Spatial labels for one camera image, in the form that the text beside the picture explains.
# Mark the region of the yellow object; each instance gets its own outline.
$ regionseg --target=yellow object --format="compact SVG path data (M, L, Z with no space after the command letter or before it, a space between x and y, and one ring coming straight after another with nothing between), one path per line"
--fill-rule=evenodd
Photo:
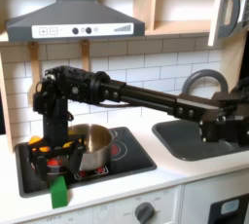
M33 144L33 143L39 142L39 141L41 141L41 139L42 138L40 136L34 135L30 138L28 144Z
M39 148L39 150L41 152L49 152L51 149L50 149L50 147L41 147L41 148Z
M68 148L73 142L67 142L63 145L63 148Z

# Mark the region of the pot handle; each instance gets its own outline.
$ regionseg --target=pot handle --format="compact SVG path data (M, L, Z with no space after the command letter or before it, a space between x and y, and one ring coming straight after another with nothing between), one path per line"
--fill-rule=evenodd
M113 139L115 139L118 136L118 133L116 131L111 130L110 133L113 136Z

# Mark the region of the wooden shelf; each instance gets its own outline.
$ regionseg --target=wooden shelf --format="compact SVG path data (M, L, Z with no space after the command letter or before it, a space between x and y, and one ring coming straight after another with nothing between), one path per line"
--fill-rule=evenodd
M0 42L8 42L9 37L6 31L0 33Z
M210 20L156 21L155 30L146 31L146 35L206 33L210 24Z

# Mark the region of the white countertop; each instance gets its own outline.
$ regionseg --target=white countertop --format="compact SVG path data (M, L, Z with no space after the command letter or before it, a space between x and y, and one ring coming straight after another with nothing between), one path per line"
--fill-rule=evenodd
M126 126L141 143L158 168L122 178L94 183L70 190L67 207L52 209L50 194L22 198L18 192L15 154L8 152L6 136L0 136L0 223L19 223L71 209L96 205L118 198L187 183L197 179L249 168L249 151L198 162L184 162L173 157L152 133L152 126L173 118L159 115L151 121L141 120L103 125Z

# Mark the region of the kitchen wall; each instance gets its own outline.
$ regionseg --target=kitchen wall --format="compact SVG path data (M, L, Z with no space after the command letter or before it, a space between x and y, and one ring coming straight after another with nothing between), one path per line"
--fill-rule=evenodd
M207 34L200 34L93 41L90 43L91 71L106 71L112 79L132 86L178 94L192 73L204 68L220 69L222 47L209 49L207 38ZM32 72L26 44L0 43L0 52L14 142L26 141L30 135L42 135L42 116L28 106ZM58 65L82 68L77 42L41 43L39 56L41 74ZM210 97L217 90L217 83L205 78L194 84L191 93ZM141 107L107 110L77 102L69 103L69 111L75 116L73 124L110 123L126 116L139 120L161 114Z

